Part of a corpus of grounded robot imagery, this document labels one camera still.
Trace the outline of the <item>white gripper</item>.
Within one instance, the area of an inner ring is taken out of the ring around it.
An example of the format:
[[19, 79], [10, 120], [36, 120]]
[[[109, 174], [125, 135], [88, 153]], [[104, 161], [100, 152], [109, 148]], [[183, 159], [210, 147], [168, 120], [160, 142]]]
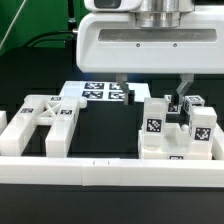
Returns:
[[193, 74], [224, 73], [224, 4], [194, 0], [84, 0], [76, 59], [84, 72], [119, 73], [116, 82], [134, 103], [127, 75], [181, 74], [171, 104], [181, 105]]

